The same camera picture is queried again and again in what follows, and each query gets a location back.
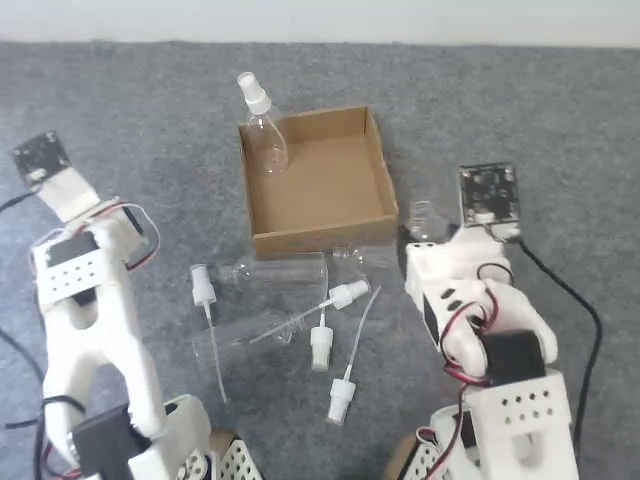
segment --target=cardboard box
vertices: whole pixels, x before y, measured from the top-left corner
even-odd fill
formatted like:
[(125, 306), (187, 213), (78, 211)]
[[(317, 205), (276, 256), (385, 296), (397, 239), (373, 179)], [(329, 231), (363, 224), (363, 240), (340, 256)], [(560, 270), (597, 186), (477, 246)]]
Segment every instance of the cardboard box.
[(263, 173), (239, 127), (256, 255), (391, 243), (398, 204), (367, 107), (285, 118), (289, 168)]

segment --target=white 3d-printed part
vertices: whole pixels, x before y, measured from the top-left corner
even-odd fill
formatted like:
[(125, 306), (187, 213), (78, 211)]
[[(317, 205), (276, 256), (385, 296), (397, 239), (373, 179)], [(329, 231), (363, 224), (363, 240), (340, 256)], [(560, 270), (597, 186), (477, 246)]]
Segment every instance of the white 3d-printed part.
[[(483, 478), (577, 480), (569, 424), (571, 412), (560, 372), (494, 388), (470, 389), (471, 412)], [(519, 439), (528, 438), (526, 458)]]
[(262, 480), (262, 475), (242, 440), (234, 440), (231, 443), (218, 470), (218, 480)]
[[(409, 464), (409, 467), (407, 467), (403, 479), (424, 480), (439, 456), (440, 451), (435, 445), (420, 444), (416, 453), (413, 454), (413, 460)], [(444, 478), (446, 471), (446, 469), (442, 470), (442, 474), (438, 474), (437, 480)]]
[(42, 305), (97, 287), (106, 279), (108, 259), (102, 249), (85, 253), (38, 275), (38, 295)]

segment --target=red wire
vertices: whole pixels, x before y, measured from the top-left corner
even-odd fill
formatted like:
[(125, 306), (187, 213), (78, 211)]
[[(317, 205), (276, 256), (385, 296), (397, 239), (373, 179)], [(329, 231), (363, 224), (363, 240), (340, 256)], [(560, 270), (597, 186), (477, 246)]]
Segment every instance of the red wire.
[(464, 394), (464, 391), (468, 387), (469, 387), (468, 384), (462, 385), (460, 387), (460, 391), (458, 393), (458, 420), (456, 421), (456, 427), (453, 430), (453, 436), (451, 437), (451, 440), (449, 440), (449, 445), (447, 445), (447, 448), (445, 448), (444, 452), (442, 452), (442, 455), (438, 457), (438, 460), (436, 460), (436, 463), (433, 464), (433, 466), (429, 470), (429, 473), (427, 473), (427, 477), (425, 478), (425, 480), (432, 480), (433, 478), (435, 478), (434, 475), (437, 473), (438, 469), (444, 464), (444, 462), (447, 460), (449, 455), (451, 455), (451, 451), (453, 450), (453, 447), (455, 446), (456, 441), (460, 436), (460, 432), (462, 431), (462, 419), (464, 417), (462, 413), (462, 395)]
[(451, 437), (451, 440), (449, 441), (447, 448), (445, 448), (445, 450), (442, 452), (440, 457), (438, 457), (438, 460), (436, 461), (436, 463), (434, 463), (431, 469), (429, 470), (429, 473), (427, 474), (427, 477), (425, 478), (425, 480), (432, 480), (434, 478), (434, 475), (437, 472), (437, 470), (444, 464), (444, 462), (447, 460), (447, 458), (451, 454), (451, 451), (453, 450), (453, 447), (455, 446), (456, 441), (460, 436), (460, 432), (462, 431), (462, 421), (464, 417), (463, 408), (462, 408), (464, 391), (471, 385), (486, 386), (488, 382), (488, 378), (486, 377), (475, 378), (458, 370), (461, 368), (460, 363), (456, 362), (455, 360), (452, 360), (448, 356), (444, 348), (444, 339), (451, 331), (451, 328), (453, 327), (455, 322), (462, 317), (463, 312), (465, 312), (467, 309), (471, 308), (476, 304), (480, 305), (480, 308), (482, 308), (483, 312), (485, 313), (484, 321), (483, 321), (482, 327), (480, 328), (480, 335), (484, 335), (486, 332), (488, 332), (491, 329), (491, 327), (493, 327), (494, 323), (496, 322), (496, 319), (498, 318), (498, 313), (500, 312), (500, 306), (498, 304), (498, 299), (495, 297), (493, 292), (488, 288), (486, 289), (486, 292), (489, 298), (491, 299), (491, 303), (493, 304), (493, 311), (491, 312), (491, 316), (488, 319), (487, 319), (486, 311), (484, 310), (482, 305), (480, 305), (478, 302), (469, 302), (463, 305), (462, 307), (460, 307), (451, 316), (451, 318), (445, 325), (444, 329), (442, 330), (442, 335), (440, 336), (440, 351), (442, 352), (442, 356), (444, 357), (444, 360), (445, 360), (444, 371), (445, 373), (451, 375), (453, 378), (461, 381), (463, 385), (460, 387), (460, 391), (458, 394), (458, 420), (456, 421), (456, 426), (453, 431), (453, 436)]
[[(42, 451), (42, 456), (40, 457), (40, 463), (42, 466), (49, 472), (49, 456), (51, 455), (51, 451), (53, 450), (53, 445), (51, 442), (47, 442), (47, 445), (44, 447)], [(76, 480), (82, 476), (82, 471), (79, 468), (72, 468), (71, 470), (66, 471), (62, 475), (58, 475), (59, 480)]]
[[(480, 305), (480, 304), (478, 302), (469, 302), (463, 305), (462, 307), (460, 307), (458, 310), (456, 310), (456, 312), (451, 316), (447, 324), (444, 326), (444, 329), (442, 330), (442, 335), (440, 335), (440, 351), (442, 352), (442, 356), (444, 357), (445, 362), (448, 365), (453, 365), (456, 368), (460, 368), (461, 365), (455, 360), (453, 360), (452, 358), (450, 358), (449, 355), (447, 354), (446, 349), (444, 348), (444, 339), (447, 337), (447, 335), (451, 331), (451, 328), (456, 323), (456, 321), (462, 317), (462, 314), (465, 312), (465, 310), (473, 307), (474, 305)], [(485, 312), (484, 320), (485, 322), (487, 321), (486, 312)]]

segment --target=clear plastic bottle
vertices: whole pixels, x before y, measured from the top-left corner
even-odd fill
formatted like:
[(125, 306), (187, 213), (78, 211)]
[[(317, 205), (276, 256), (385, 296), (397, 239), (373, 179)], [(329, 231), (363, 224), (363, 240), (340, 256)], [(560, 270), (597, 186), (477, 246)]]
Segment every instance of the clear plastic bottle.
[(364, 267), (384, 269), (397, 263), (395, 250), (388, 245), (336, 247), (332, 256), (336, 260), (350, 262), (356, 270), (362, 270)]
[(441, 242), (449, 232), (449, 222), (440, 215), (429, 200), (418, 200), (409, 208), (407, 228), (420, 242)]
[(271, 99), (251, 72), (238, 75), (238, 85), (249, 107), (245, 143), (265, 173), (281, 173), (289, 166), (287, 141), (278, 128), (280, 120)]
[(321, 252), (269, 260), (244, 255), (233, 265), (218, 267), (215, 278), (242, 290), (267, 294), (295, 292), (310, 286), (317, 286), (318, 291), (323, 292), (327, 283), (327, 262)]

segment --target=electrical wire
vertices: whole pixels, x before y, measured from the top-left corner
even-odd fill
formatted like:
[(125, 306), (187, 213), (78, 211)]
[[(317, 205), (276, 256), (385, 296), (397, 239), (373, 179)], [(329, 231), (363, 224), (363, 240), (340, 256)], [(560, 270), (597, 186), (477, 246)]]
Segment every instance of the electrical wire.
[(584, 415), (587, 409), (587, 400), (589, 397), (589, 386), (591, 384), (591, 376), (593, 374), (593, 368), (596, 364), (596, 360), (598, 359), (598, 353), (600, 352), (600, 346), (602, 345), (602, 338), (604, 336), (604, 329), (602, 326), (602, 320), (600, 319), (600, 315), (596, 309), (587, 302), (578, 292), (576, 292), (571, 286), (569, 286), (564, 280), (562, 280), (558, 275), (556, 275), (553, 270), (547, 267), (542, 260), (540, 260), (529, 247), (524, 243), (523, 240), (519, 242), (520, 249), (522, 252), (533, 261), (533, 263), (545, 274), (547, 275), (553, 282), (562, 288), (565, 292), (567, 292), (574, 300), (576, 300), (589, 314), (593, 319), (593, 323), (595, 326), (595, 339), (593, 342), (593, 347), (591, 349), (591, 353), (589, 354), (589, 359), (587, 361), (587, 366), (584, 371), (584, 377), (582, 379), (582, 386), (580, 388), (580, 395), (578, 399), (578, 410), (576, 413), (576, 421), (573, 430), (573, 447), (576, 452), (576, 458), (580, 457), (580, 440), (582, 436), (582, 425), (584, 422)]
[(41, 467), (47, 472), (48, 475), (62, 480), (74, 480), (80, 478), (82, 472), (77, 467), (67, 470), (64, 473), (57, 472), (53, 468), (51, 468), (49, 466), (49, 456), (51, 455), (52, 451), (53, 445), (48, 441), (46, 446), (44, 447), (44, 450), (42, 451), (42, 456), (40, 458)]
[[(16, 352), (18, 352), (22, 358), (27, 362), (27, 364), (31, 367), (34, 375), (38, 379), (40, 385), (44, 381), (44, 373), (42, 368), (40, 368), (40, 364), (36, 361), (36, 359), (29, 353), (29, 351), (22, 346), (16, 339), (14, 339), (11, 335), (5, 332), (2, 328), (0, 328), (0, 338), (2, 338), (7, 344), (13, 348)], [(4, 428), (7, 430), (17, 430), (19, 428), (31, 427), (37, 425), (38, 419), (32, 418), (29, 420), (24, 420), (21, 422), (10, 422), (4, 425)]]
[(502, 270), (503, 272), (506, 272), (507, 275), (509, 275), (509, 285), (513, 286), (515, 284), (515, 279), (513, 278), (513, 272), (511, 270), (509, 270), (507, 267), (505, 267), (504, 265), (502, 265), (501, 263), (497, 263), (497, 262), (487, 262), (487, 263), (483, 263), (482, 265), (480, 265), (478, 267), (478, 269), (476, 270), (476, 278), (478, 280), (482, 280), (482, 271), (485, 269), (485, 267), (496, 267), (499, 268), (500, 270)]
[(25, 201), (29, 197), (33, 197), (37, 193), (38, 193), (38, 190), (33, 190), (31, 192), (27, 192), (27, 193), (23, 193), (22, 195), (18, 195), (17, 197), (10, 198), (6, 202), (4, 202), (2, 205), (0, 205), (0, 213), (4, 212), (8, 208), (15, 207), (19, 203), (22, 203), (23, 201)]
[(436, 431), (431, 427), (418, 427), (416, 428), (416, 440), (423, 445), (435, 445)]
[(463, 395), (465, 390), (468, 387), (469, 387), (468, 384), (464, 384), (460, 387), (460, 390), (458, 392), (458, 419), (456, 420), (456, 426), (453, 430), (453, 436), (451, 437), (451, 440), (449, 440), (449, 444), (447, 445), (447, 448), (444, 449), (442, 454), (438, 457), (438, 460), (436, 460), (436, 462), (433, 464), (433, 466), (429, 470), (429, 473), (427, 473), (427, 477), (425, 480), (432, 480), (435, 478), (436, 473), (438, 472), (439, 469), (443, 467), (443, 465), (447, 461), (447, 458), (449, 458), (449, 455), (451, 455), (451, 452), (453, 451), (453, 447), (458, 441), (458, 438), (460, 437), (460, 433), (462, 432), (462, 422), (464, 418), (464, 412), (462, 407)]
[(132, 272), (132, 271), (137, 270), (138, 268), (142, 267), (143, 265), (146, 265), (147, 263), (149, 263), (156, 256), (158, 251), (160, 250), (160, 245), (162, 243), (162, 236), (160, 235), (160, 230), (158, 229), (156, 224), (153, 222), (153, 220), (151, 220), (151, 217), (149, 216), (147, 211), (143, 207), (138, 205), (137, 203), (118, 202), (118, 203), (115, 203), (113, 205), (109, 205), (108, 207), (105, 207), (102, 210), (97, 211), (91, 217), (89, 217), (82, 225), (80, 225), (75, 230), (75, 232), (73, 232), (73, 235), (75, 236), (78, 233), (82, 232), (96, 218), (102, 217), (104, 215), (108, 215), (109, 213), (113, 212), (114, 210), (118, 210), (120, 208), (125, 208), (125, 207), (126, 208), (137, 208), (138, 210), (140, 210), (142, 212), (142, 215), (144, 215), (145, 219), (149, 223), (149, 225), (151, 225), (151, 227), (153, 227), (153, 230), (155, 232), (155, 237), (156, 237), (156, 243), (155, 243), (155, 245), (153, 246), (153, 248), (151, 249), (151, 251), (148, 254), (146, 254), (141, 259), (135, 261), (132, 264), (127, 264), (127, 266), (126, 266), (127, 270)]

